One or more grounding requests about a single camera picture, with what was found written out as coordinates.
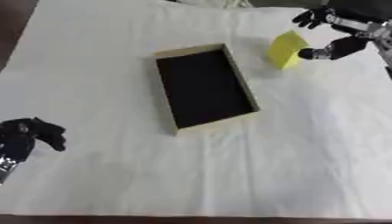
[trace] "white paper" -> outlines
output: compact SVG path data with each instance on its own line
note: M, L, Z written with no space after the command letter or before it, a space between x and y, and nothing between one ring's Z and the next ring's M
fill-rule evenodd
M0 187L2 214L392 218L392 82L374 47L277 71L270 41L300 9L41 0L0 74L0 120L66 127ZM170 136L154 52L227 43L263 111Z

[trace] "yellow cube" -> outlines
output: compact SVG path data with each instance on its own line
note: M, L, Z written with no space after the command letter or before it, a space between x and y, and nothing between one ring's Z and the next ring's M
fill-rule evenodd
M306 48L308 43L294 31L288 31L277 37L268 50L269 58L279 69L296 65L300 58L299 50Z

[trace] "white tablecloth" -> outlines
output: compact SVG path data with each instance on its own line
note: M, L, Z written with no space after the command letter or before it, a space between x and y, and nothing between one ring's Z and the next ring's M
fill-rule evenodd
M0 120L67 128L0 187L2 214L392 218L392 81L374 47L277 71L264 52L300 9L41 0L0 74ZM171 136L157 51L227 43L263 111Z

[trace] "wooden box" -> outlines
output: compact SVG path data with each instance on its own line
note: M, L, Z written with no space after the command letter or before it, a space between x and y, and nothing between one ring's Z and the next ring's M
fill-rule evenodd
M176 133L259 111L224 44L155 53Z

